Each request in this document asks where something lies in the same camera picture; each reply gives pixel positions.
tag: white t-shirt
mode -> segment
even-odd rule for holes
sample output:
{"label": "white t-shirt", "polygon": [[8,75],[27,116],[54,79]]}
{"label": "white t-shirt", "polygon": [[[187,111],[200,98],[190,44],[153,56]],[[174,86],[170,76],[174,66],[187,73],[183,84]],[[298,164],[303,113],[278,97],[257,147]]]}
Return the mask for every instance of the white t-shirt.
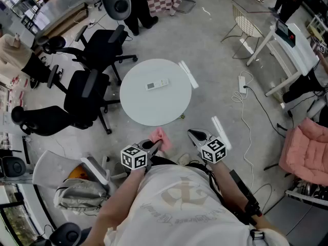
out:
{"label": "white t-shirt", "polygon": [[314,71],[314,75],[322,87],[325,87],[328,84],[328,74],[321,63],[319,63],[317,69]]}
{"label": "white t-shirt", "polygon": [[[288,245],[276,232],[274,237]],[[223,207],[196,168],[154,166],[140,184],[129,216],[109,229],[106,246],[253,245],[250,227]]]}

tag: round white table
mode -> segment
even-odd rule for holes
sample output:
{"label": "round white table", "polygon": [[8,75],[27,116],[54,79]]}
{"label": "round white table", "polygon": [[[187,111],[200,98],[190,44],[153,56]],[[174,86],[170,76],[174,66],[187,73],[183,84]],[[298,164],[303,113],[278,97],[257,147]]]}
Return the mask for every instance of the round white table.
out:
{"label": "round white table", "polygon": [[[146,90],[146,84],[167,78],[167,86]],[[165,59],[151,59],[134,66],[120,88],[124,111],[146,126],[160,126],[177,119],[191,98],[191,84],[185,71]]]}

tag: desk leg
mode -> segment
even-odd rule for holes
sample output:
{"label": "desk leg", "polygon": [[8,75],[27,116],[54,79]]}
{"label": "desk leg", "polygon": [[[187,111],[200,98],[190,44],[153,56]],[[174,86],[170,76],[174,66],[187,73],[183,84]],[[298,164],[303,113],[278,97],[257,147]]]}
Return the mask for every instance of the desk leg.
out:
{"label": "desk leg", "polygon": [[275,29],[271,30],[270,33],[266,36],[266,38],[263,40],[263,42],[261,43],[261,45],[258,47],[258,49],[255,51],[255,53],[252,55],[252,57],[250,58],[250,60],[247,61],[247,63],[246,63],[247,66],[249,66],[251,64],[251,62],[256,58],[256,56],[258,55],[258,53],[262,50],[262,48],[270,40],[270,38],[271,38],[271,36],[273,35],[274,32],[275,32]]}
{"label": "desk leg", "polygon": [[275,88],[271,89],[268,93],[266,93],[266,96],[270,96],[273,93],[277,92],[279,89],[283,88],[284,86],[288,85],[289,83],[293,82],[295,79],[297,79],[299,76],[301,76],[301,72],[296,72],[294,75],[286,79],[281,84],[277,85]]}

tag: orange object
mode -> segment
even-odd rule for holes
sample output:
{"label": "orange object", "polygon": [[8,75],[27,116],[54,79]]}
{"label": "orange object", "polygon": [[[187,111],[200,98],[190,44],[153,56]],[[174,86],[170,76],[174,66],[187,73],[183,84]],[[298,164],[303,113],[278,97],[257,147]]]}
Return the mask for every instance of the orange object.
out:
{"label": "orange object", "polygon": [[86,179],[88,180],[88,174],[85,171],[85,169],[81,166],[78,165],[68,176],[68,178],[81,178],[81,179]]}

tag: white chair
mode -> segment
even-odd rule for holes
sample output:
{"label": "white chair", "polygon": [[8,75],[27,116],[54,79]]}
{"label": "white chair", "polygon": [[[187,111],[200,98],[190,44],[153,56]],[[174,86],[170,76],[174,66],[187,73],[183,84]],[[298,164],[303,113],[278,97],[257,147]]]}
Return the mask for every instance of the white chair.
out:
{"label": "white chair", "polygon": [[[256,47],[254,52],[257,49],[257,45],[258,42],[260,40],[261,37],[263,37],[261,31],[251,22],[247,19],[247,17],[235,6],[232,5],[232,10],[233,10],[233,16],[234,16],[234,20],[236,21],[236,24],[234,25],[234,27],[225,35],[225,37],[221,40],[221,42],[223,42],[225,39],[229,38],[229,37],[242,37],[244,35],[244,33],[247,35],[246,39],[243,41],[243,43],[241,44],[241,46],[238,48],[238,50],[235,52],[235,54],[233,55],[233,59],[248,59],[249,57],[243,57],[243,58],[236,58],[235,55],[237,54],[237,52],[240,50],[240,48],[243,46],[243,44],[246,42],[246,40],[249,37],[257,37],[257,43],[256,43]],[[230,35],[230,32],[235,28],[235,26],[237,26],[242,30],[242,34],[241,35]]]}
{"label": "white chair", "polygon": [[102,166],[92,157],[86,154],[80,159],[68,159],[61,157],[51,151],[45,151],[35,165],[32,183],[45,188],[56,190],[70,175],[70,173],[81,165],[88,172],[91,181],[99,181],[109,195],[116,191],[115,184],[111,179],[126,177],[127,174],[111,176],[109,170],[105,170],[107,157],[102,158]]}

